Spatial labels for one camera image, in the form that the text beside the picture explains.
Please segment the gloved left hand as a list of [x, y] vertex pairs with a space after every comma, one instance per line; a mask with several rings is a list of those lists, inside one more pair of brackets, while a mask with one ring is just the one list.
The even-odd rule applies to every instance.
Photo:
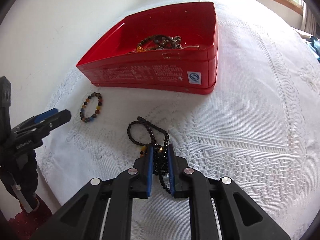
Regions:
[[20, 156], [24, 165], [16, 161], [1, 166], [1, 181], [7, 191], [19, 201], [22, 211], [8, 224], [18, 239], [30, 239], [50, 217], [52, 212], [47, 204], [36, 194], [38, 172], [34, 150]]

